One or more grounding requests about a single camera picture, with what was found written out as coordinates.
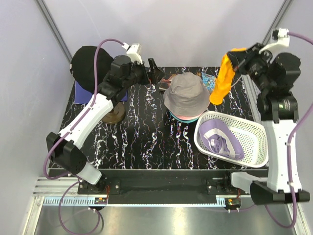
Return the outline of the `orange hat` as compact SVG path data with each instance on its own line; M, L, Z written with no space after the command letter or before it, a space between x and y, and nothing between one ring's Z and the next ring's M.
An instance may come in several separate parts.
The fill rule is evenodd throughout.
M215 82L215 88L210 95L210 102L214 105L221 105L223 99L231 90L235 72L227 54L222 57L220 71Z

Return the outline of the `pink bucket hat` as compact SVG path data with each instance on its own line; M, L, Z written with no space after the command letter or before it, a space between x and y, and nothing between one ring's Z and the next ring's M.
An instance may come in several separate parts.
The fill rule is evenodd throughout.
M194 120L194 119L198 119L202 113L200 113L199 115L196 116L192 116L192 117L188 117L188 116L182 116L182 115L175 115L174 113L170 112L170 114L174 117L177 118L179 120L184 120L184 121L189 121L189 120Z

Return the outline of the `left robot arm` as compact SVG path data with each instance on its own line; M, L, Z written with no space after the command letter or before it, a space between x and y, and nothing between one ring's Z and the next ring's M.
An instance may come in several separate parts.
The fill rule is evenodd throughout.
M81 113L58 134L49 133L46 138L47 157L71 175L89 183L92 192L100 194L105 190L101 172L93 167L82 153L86 138L98 122L121 101L132 85L157 84L165 77L154 59L149 58L150 71L144 64L126 55L114 58L110 70L103 81L97 85L90 102Z

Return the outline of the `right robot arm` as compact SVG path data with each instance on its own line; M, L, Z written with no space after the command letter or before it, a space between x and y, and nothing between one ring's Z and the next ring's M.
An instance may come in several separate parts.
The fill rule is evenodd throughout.
M257 109L268 140L268 176L232 173L222 181L224 192L233 194L248 186L256 205L308 202L310 193L303 190L297 175L293 129L299 125L298 102L291 92L301 74L300 58L281 52L276 57L264 45L256 43L227 56L235 74L247 75L260 93Z

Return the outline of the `grey bucket hat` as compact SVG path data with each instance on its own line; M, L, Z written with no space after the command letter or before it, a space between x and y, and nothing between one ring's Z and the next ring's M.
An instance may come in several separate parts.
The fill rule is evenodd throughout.
M163 94L165 107L175 116L195 117L209 106L210 92L201 77L186 72L176 74Z

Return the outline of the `teal bucket hat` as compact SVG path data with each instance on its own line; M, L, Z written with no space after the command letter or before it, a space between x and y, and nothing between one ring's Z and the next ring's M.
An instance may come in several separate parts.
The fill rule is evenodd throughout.
M176 117L173 113L170 112L171 117L173 117L174 119L182 122L182 123L192 123L195 122L199 119L199 117L193 118L193 119L189 119L189 120L184 120L184 119L180 119L178 117Z

